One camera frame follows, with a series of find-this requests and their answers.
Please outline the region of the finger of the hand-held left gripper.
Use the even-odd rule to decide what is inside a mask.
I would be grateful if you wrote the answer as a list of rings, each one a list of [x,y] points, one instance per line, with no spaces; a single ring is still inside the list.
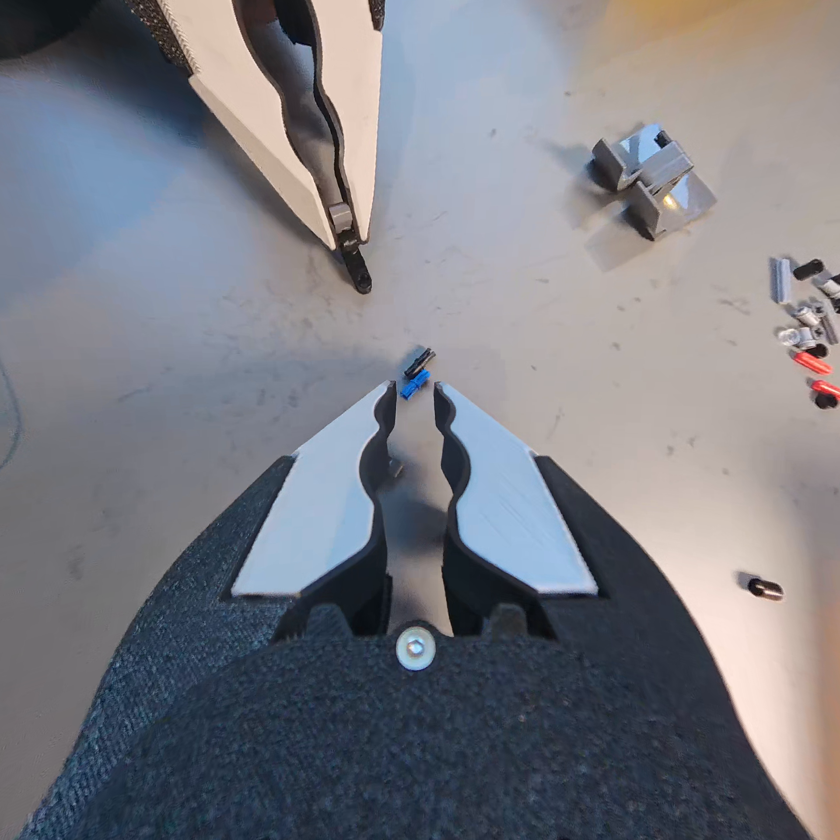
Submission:
[[[361,243],[371,236],[383,34],[378,2],[309,1],[315,83],[331,130],[334,170]]]
[[[281,91],[249,37],[245,2],[163,1],[160,7],[199,98],[289,209],[335,250],[319,189],[290,142]]]

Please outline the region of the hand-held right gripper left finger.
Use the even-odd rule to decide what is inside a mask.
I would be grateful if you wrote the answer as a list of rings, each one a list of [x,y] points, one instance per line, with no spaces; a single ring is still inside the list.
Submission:
[[[279,635],[321,604],[336,605],[357,634],[382,632],[391,584],[378,490],[395,419],[396,383],[384,381],[290,457],[231,586],[234,600],[292,600]]]

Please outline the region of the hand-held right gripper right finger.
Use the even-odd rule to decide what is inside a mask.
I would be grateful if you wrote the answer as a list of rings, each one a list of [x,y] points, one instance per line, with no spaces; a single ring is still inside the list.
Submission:
[[[453,635],[480,635],[511,605],[527,633],[553,637],[544,602],[591,601],[599,586],[537,453],[445,382],[434,384],[434,420],[451,490],[442,579]]]

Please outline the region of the silver toy scoop part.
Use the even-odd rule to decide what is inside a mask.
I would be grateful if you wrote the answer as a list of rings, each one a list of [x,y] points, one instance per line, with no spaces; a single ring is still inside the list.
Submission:
[[[630,221],[653,242],[697,221],[718,202],[688,153],[659,123],[613,143],[599,139],[591,153],[605,188],[623,196]]]

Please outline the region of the pile of small toy parts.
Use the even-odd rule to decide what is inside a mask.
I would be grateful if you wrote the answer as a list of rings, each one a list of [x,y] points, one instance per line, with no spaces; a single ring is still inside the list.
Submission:
[[[772,257],[770,299],[789,320],[775,338],[791,361],[807,373],[813,405],[838,412],[839,277],[825,262]]]

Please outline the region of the person's left forearm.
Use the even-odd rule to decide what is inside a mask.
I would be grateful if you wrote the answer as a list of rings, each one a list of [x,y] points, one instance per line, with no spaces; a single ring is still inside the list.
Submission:
[[[56,44],[87,51],[131,44],[137,35],[122,2],[2,1],[1,59],[21,59]]]

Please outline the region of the grey desk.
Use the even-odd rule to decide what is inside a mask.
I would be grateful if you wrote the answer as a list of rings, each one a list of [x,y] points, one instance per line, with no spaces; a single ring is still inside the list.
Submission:
[[[2,63],[2,838],[177,556],[426,347],[649,552],[838,838],[838,412],[769,268],[838,273],[838,2],[389,2],[366,297],[129,20]],[[717,197],[657,241],[592,162],[648,123]]]

